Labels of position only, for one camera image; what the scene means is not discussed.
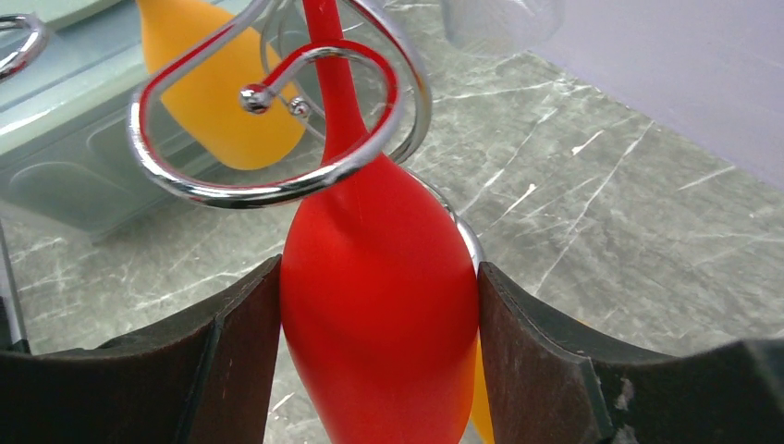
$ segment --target marble surface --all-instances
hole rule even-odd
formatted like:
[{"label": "marble surface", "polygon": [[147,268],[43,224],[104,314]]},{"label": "marble surface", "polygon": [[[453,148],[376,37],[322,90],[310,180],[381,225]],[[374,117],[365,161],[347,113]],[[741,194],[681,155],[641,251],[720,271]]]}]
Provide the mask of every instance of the marble surface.
[{"label": "marble surface", "polygon": [[[433,0],[387,10],[419,45],[435,93],[432,131],[408,166],[525,289],[677,355],[784,337],[784,193],[534,55],[461,55]],[[318,155],[305,143],[242,179],[289,177]],[[32,348],[94,347],[221,290],[281,251],[295,210],[173,202],[95,245],[7,222]],[[266,441],[326,443],[282,345]]]}]

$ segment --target white wall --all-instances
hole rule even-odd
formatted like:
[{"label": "white wall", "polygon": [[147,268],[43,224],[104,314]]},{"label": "white wall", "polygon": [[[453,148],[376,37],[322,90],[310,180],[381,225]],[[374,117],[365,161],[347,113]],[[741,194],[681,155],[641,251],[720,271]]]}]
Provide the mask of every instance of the white wall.
[{"label": "white wall", "polygon": [[784,0],[566,0],[534,51],[784,189]]}]

